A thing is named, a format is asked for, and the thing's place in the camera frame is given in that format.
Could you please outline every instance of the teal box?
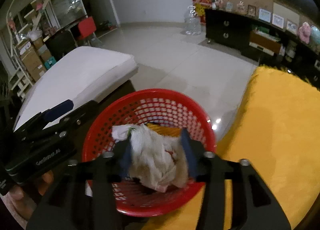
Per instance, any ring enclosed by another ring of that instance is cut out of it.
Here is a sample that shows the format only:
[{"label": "teal box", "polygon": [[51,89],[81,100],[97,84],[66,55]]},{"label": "teal box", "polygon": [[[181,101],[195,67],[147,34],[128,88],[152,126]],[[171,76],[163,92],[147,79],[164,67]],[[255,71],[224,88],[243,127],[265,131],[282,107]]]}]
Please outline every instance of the teal box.
[{"label": "teal box", "polygon": [[44,66],[49,69],[51,68],[54,64],[56,64],[57,61],[54,57],[50,57],[50,59],[48,59],[45,63],[44,63]]}]

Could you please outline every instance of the red plastic basket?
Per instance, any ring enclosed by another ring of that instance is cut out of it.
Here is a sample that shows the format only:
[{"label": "red plastic basket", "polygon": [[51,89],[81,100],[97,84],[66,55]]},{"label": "red plastic basket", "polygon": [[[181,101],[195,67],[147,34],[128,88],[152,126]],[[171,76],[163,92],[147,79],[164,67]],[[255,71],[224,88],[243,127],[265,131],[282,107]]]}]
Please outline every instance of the red plastic basket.
[{"label": "red plastic basket", "polygon": [[[215,137],[209,117],[191,98],[172,90],[147,89],[126,95],[108,106],[93,122],[86,136],[82,160],[91,161],[115,145],[113,125],[154,122],[187,128],[207,151],[215,151]],[[146,191],[132,180],[114,183],[117,210],[129,216],[152,217],[173,211],[193,198],[203,183],[188,182],[185,188],[169,186],[166,193]]]}]

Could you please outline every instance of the tiled floor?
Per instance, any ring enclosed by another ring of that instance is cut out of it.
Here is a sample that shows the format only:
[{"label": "tiled floor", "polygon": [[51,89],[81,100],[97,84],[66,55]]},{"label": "tiled floor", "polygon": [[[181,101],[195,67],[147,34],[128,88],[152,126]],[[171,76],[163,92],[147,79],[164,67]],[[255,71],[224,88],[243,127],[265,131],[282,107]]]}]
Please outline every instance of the tiled floor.
[{"label": "tiled floor", "polygon": [[197,101],[211,120],[219,140],[230,126],[248,79],[257,63],[234,49],[207,45],[205,33],[186,36],[175,27],[122,27],[102,36],[106,49],[135,56],[139,71],[131,79],[136,90],[166,88]]}]

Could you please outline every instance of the yellow blanket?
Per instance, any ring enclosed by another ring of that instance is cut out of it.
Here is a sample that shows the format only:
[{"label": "yellow blanket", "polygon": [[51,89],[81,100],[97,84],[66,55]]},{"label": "yellow blanket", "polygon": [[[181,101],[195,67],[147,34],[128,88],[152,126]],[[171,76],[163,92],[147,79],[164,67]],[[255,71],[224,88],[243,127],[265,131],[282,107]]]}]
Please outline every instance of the yellow blanket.
[{"label": "yellow blanket", "polygon": [[[291,74],[258,67],[217,153],[230,161],[249,159],[295,228],[320,191],[320,92]],[[179,210],[151,218],[142,230],[195,229],[203,192]]]}]

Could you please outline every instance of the plastic water bottle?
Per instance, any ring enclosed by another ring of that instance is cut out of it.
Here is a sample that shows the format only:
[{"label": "plastic water bottle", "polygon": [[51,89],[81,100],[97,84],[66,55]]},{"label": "plastic water bottle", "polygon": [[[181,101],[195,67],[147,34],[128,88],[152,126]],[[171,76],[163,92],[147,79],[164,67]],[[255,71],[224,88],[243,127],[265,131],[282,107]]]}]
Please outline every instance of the plastic water bottle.
[{"label": "plastic water bottle", "polygon": [[185,33],[186,35],[199,35],[201,34],[200,17],[196,12],[196,7],[188,6],[188,10],[184,15],[185,20]]}]

